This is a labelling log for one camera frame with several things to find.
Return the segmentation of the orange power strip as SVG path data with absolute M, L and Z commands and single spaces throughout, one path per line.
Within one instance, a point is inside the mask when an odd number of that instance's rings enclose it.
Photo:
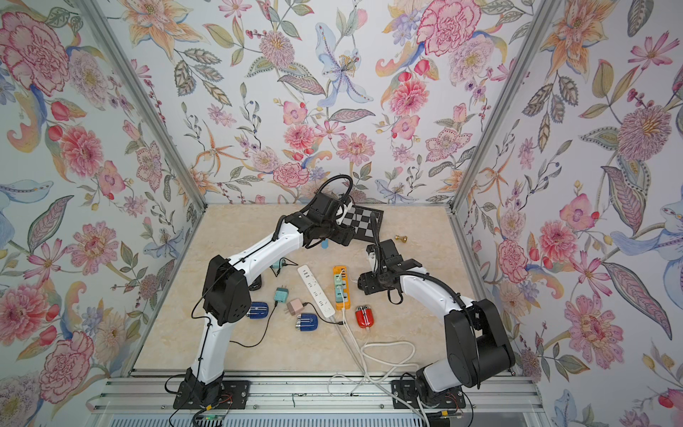
M 334 266 L 334 300 L 338 311 L 350 309 L 350 281 L 345 266 Z

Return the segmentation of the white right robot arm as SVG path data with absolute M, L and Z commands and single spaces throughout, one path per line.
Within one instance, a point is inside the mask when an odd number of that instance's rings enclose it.
M 366 247 L 370 271 L 359 276 L 367 295 L 397 291 L 439 318 L 445 329 L 446 357 L 414 376 L 417 397 L 429 406 L 450 391 L 480 387 L 515 365 L 516 358 L 496 305 L 465 297 L 431 275 L 421 263 L 404 259 L 395 243 L 384 240 Z

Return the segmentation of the white power strip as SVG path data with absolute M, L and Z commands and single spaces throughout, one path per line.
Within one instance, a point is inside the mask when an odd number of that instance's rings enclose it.
M 311 298 L 318 309 L 319 314 L 324 320 L 331 320 L 335 315 L 335 308 L 332 306 L 330 300 L 327 298 L 322 286 L 314 277 L 311 269 L 307 265 L 302 265 L 297 268 L 297 272 L 301 277 L 304 285 L 311 294 Z

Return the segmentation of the black silver chessboard box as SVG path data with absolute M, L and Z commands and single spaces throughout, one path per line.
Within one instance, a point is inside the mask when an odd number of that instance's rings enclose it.
M 382 227 L 384 211 L 366 206 L 352 206 L 341 222 L 343 225 L 354 230 L 353 238 L 372 243 L 375 236 L 372 227 L 372 219 L 375 219 L 378 228 Z

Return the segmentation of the pink usb charger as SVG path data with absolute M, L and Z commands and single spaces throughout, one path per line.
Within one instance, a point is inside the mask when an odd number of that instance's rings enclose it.
M 286 307 L 290 315 L 297 316 L 303 312 L 305 305 L 301 299 L 295 298 L 289 301 Z

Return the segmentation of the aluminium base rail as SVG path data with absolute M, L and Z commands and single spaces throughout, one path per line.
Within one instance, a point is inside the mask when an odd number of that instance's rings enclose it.
M 173 391 L 173 371 L 108 380 L 86 406 L 89 426 L 548 426 L 535 385 L 498 375 L 439 403 L 418 401 L 410 376 L 382 384 L 360 375 L 229 372 L 231 391 L 203 412 Z

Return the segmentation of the aluminium frame post left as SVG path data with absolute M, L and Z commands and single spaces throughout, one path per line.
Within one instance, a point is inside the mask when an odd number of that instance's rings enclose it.
M 96 1 L 76 0 L 75 4 L 80 14 L 84 17 L 85 22 L 90 26 L 97 41 L 102 44 L 102 49 L 112 62 L 113 68 L 129 90 L 140 116 L 158 138 L 158 143 L 169 160 L 170 166 L 177 173 L 177 178 L 183 190 L 185 190 L 186 196 L 196 206 L 198 214 L 202 216 L 206 212 L 208 204 L 200 194 L 188 167 L 183 163 L 180 153 L 177 151 L 158 112 L 149 101 L 147 91 L 143 88 L 144 84 L 137 77 L 129 58 L 119 44 L 112 28 L 107 23 L 101 8 L 96 5 Z

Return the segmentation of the aluminium frame post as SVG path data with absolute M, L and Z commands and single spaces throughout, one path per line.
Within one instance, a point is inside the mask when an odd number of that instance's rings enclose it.
M 129 58 L 119 44 L 112 28 L 107 23 L 101 8 L 96 5 L 96 1 L 76 0 L 75 4 L 80 14 L 84 17 L 85 22 L 90 26 L 97 41 L 102 44 L 102 49 L 112 62 L 113 68 L 129 90 L 140 116 L 158 138 L 158 143 L 169 160 L 170 166 L 177 173 L 177 178 L 183 190 L 185 190 L 186 196 L 196 206 L 198 214 L 202 216 L 206 212 L 208 204 L 200 194 L 188 167 L 183 163 L 180 153 L 177 151 L 158 112 L 149 101 L 147 91 L 143 88 L 144 84 L 137 77 Z
M 512 68 L 501 95 L 492 109 L 490 119 L 484 128 L 480 141 L 475 147 L 475 151 L 473 151 L 471 161 L 462 178 L 461 186 L 449 201 L 448 213 L 450 215 L 455 215 L 465 205 L 467 195 L 475 181 L 478 170 L 480 170 L 481 164 L 486 159 L 487 151 L 494 144 L 494 138 L 496 138 L 496 134 L 506 119 L 514 98 L 524 83 L 529 66 L 541 44 L 541 38 L 551 26 L 552 19 L 559 6 L 560 1 L 542 1 L 537 14 L 530 22 L 528 33 L 516 56 L 516 65 Z

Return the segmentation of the aluminium frame post right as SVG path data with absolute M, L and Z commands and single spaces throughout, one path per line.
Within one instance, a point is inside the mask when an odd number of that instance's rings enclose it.
M 473 151 L 471 161 L 462 178 L 461 186 L 449 201 L 448 213 L 450 215 L 455 215 L 465 205 L 467 195 L 475 181 L 478 170 L 480 170 L 481 164 L 486 159 L 487 151 L 494 144 L 494 138 L 496 138 L 496 134 L 506 119 L 514 98 L 524 83 L 529 66 L 541 44 L 541 38 L 551 26 L 552 19 L 559 6 L 560 1 L 542 1 L 537 14 L 530 22 L 528 33 L 516 56 L 516 65 L 512 68 L 501 95 L 492 109 L 490 119 L 484 128 L 480 141 L 475 147 L 475 151 Z

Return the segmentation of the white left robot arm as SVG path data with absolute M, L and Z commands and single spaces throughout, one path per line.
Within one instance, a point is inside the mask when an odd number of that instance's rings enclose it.
M 323 240 L 348 246 L 354 229 L 343 224 L 352 206 L 350 196 L 318 192 L 304 208 L 279 218 L 275 230 L 252 247 L 227 258 L 220 255 L 208 264 L 197 307 L 204 314 L 205 331 L 197 357 L 186 370 L 174 407 L 198 405 L 205 409 L 222 400 L 224 359 L 236 325 L 252 305 L 249 286 L 270 266 L 291 252 L 310 249 Z

